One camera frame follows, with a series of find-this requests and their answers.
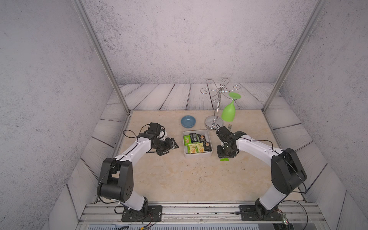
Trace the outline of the white plastic storage box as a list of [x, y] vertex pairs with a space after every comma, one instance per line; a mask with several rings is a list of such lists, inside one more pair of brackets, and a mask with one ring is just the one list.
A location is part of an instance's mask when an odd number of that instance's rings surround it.
[[209, 132], [193, 130], [183, 133], [184, 156], [187, 159], [203, 158], [212, 155], [212, 144]]

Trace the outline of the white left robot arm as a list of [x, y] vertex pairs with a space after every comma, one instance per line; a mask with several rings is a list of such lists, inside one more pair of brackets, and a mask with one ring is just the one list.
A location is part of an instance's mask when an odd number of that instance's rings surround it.
[[158, 156], [179, 148], [173, 138], [166, 135], [165, 128], [158, 123], [149, 123], [148, 129], [131, 137], [135, 142], [115, 158], [106, 158], [101, 166], [97, 195], [120, 202], [129, 211], [146, 215], [147, 198], [134, 191], [133, 168], [147, 153]]

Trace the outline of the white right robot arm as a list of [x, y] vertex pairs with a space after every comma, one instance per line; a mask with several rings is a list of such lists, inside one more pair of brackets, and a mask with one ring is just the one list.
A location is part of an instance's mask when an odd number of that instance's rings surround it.
[[277, 149], [273, 144], [265, 144], [266, 140], [255, 140], [242, 131], [232, 133], [225, 126], [217, 129], [216, 134], [221, 141], [217, 146], [220, 159], [234, 158], [244, 151], [270, 167], [272, 185], [255, 202], [259, 216], [276, 210], [278, 204], [307, 179], [297, 153], [291, 148]]

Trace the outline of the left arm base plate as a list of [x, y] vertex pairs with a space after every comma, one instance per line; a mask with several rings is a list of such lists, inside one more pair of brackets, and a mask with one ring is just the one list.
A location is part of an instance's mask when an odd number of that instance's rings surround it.
[[162, 220], [163, 206], [144, 205], [142, 210], [136, 211], [125, 208], [122, 222], [160, 222]]

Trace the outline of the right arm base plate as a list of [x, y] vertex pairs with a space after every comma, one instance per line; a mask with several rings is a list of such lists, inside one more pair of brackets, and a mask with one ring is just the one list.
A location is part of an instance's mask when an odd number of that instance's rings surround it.
[[266, 210], [262, 206], [240, 205], [240, 215], [242, 221], [282, 221], [283, 217], [278, 206], [271, 210]]

